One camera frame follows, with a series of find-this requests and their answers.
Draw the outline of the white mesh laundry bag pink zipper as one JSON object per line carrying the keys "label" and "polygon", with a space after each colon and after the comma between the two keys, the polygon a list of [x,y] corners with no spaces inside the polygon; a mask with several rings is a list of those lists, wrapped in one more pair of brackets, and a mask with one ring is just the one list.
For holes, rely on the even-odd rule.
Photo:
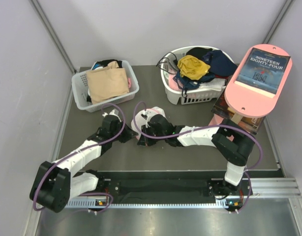
{"label": "white mesh laundry bag pink zipper", "polygon": [[135,132],[138,133],[138,136],[136,137],[137,140],[140,139],[141,133],[138,131],[136,126],[134,125],[134,120],[136,121],[138,128],[142,130],[143,125],[147,125],[147,122],[151,119],[151,117],[155,115],[163,115],[166,117],[165,112],[162,108],[160,107],[152,107],[152,108],[147,108],[146,110],[141,110],[135,115],[135,119],[131,121],[131,129]]}

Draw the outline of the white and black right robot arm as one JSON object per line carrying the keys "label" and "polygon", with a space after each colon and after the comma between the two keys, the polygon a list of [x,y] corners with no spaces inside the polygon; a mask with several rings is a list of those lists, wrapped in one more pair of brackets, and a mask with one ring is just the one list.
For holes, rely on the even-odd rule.
{"label": "white and black right robot arm", "polygon": [[211,146],[227,160],[224,180],[211,188],[215,196],[229,196],[241,189],[241,180],[255,139],[230,119],[220,125],[190,127],[172,125],[162,114],[136,115],[132,127],[141,133],[138,144],[152,146],[164,140],[172,147]]}

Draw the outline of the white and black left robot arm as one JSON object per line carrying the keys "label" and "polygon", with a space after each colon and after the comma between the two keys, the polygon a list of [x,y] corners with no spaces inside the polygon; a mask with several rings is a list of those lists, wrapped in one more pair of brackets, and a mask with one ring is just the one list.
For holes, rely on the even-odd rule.
{"label": "white and black left robot arm", "polygon": [[102,125],[78,148],[54,162],[43,162],[37,171],[29,198],[55,213],[62,211],[70,199],[86,192],[100,195],[105,190],[104,181],[94,171],[77,173],[91,161],[101,157],[114,141],[126,143],[138,136],[117,115],[106,114]]}

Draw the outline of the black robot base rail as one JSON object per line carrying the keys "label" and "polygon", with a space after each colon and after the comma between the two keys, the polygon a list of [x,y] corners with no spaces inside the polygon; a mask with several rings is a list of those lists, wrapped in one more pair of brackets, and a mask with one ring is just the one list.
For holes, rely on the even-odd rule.
{"label": "black robot base rail", "polygon": [[[223,182],[224,171],[97,171],[96,192],[109,193],[115,204],[215,203],[212,186]],[[247,196],[250,184],[242,180],[229,197]]]}

